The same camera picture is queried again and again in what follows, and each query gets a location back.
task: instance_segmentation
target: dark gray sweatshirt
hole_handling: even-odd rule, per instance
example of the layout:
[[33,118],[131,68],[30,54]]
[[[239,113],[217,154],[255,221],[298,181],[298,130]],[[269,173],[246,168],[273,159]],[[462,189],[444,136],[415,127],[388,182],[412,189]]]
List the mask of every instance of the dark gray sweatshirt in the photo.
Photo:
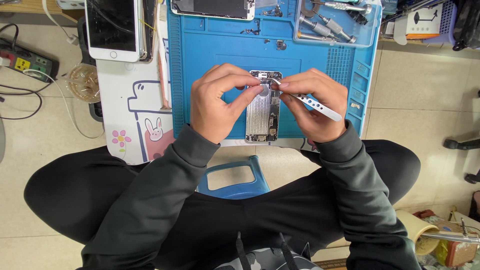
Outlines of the dark gray sweatshirt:
[[[316,145],[351,242],[347,268],[419,270],[414,244],[388,201],[388,188],[348,120],[346,126],[340,138]],[[112,205],[82,250],[81,269],[154,269],[152,260],[219,147],[184,125],[165,155],[146,166]]]

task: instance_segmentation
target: person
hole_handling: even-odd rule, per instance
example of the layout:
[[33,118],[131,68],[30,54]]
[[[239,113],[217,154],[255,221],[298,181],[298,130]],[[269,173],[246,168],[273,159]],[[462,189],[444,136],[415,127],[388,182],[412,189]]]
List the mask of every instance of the person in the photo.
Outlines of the person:
[[[392,204],[415,183],[420,162],[386,140],[361,141],[289,94],[312,94],[345,117],[347,89],[310,69],[285,77],[281,100],[319,153],[321,168],[266,194],[228,200],[195,192],[206,165],[260,81],[216,65],[191,90],[191,123],[164,156],[129,166],[106,147],[63,156],[38,170],[24,197],[57,232],[85,244],[90,270],[320,269],[311,255],[345,236],[347,269],[419,270],[414,244]],[[232,103],[221,96],[249,86]]]

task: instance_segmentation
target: tweezers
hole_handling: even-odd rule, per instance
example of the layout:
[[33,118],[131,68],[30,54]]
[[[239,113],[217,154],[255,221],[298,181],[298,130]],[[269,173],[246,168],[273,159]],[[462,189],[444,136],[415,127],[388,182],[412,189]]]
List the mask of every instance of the tweezers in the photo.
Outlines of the tweezers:
[[[274,78],[268,78],[264,80],[274,81],[278,85],[282,84],[281,82],[279,82],[277,79],[274,79]],[[342,120],[342,116],[338,114],[336,111],[324,106],[322,103],[310,98],[307,95],[304,95],[304,94],[291,94],[291,95],[298,98],[301,102],[305,103],[307,106],[314,108],[315,110],[319,111],[321,114],[332,119],[333,121],[338,122]]]

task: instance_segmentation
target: blue chair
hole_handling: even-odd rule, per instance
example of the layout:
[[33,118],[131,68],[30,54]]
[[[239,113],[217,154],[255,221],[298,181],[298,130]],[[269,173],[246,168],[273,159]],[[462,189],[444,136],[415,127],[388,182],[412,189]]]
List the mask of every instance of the blue chair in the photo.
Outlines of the blue chair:
[[[252,170],[255,180],[249,183],[229,185],[216,190],[210,190],[208,188],[209,173],[240,166],[249,166]],[[250,156],[250,159],[248,161],[237,161],[208,168],[205,172],[205,175],[202,177],[200,184],[197,187],[197,191],[199,193],[217,198],[239,200],[267,193],[270,191],[270,188],[267,185],[267,181],[265,180],[264,174],[262,173],[262,169],[260,169],[258,156]]]

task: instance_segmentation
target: hand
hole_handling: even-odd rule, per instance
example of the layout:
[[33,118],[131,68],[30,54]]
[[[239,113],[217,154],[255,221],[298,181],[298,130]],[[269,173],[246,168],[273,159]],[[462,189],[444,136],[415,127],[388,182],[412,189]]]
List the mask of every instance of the hand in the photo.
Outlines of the hand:
[[312,94],[320,103],[345,118],[347,112],[347,88],[325,73],[314,68],[306,72],[285,77],[279,89],[280,99],[290,109],[303,134],[309,139],[325,143],[340,137],[347,129],[345,121],[335,122],[316,110],[307,107],[290,94]]
[[[192,84],[190,95],[190,126],[214,144],[225,139],[233,124],[252,100],[263,91],[260,80],[231,64],[215,65]],[[223,93],[236,87],[243,91],[232,103],[226,104]]]

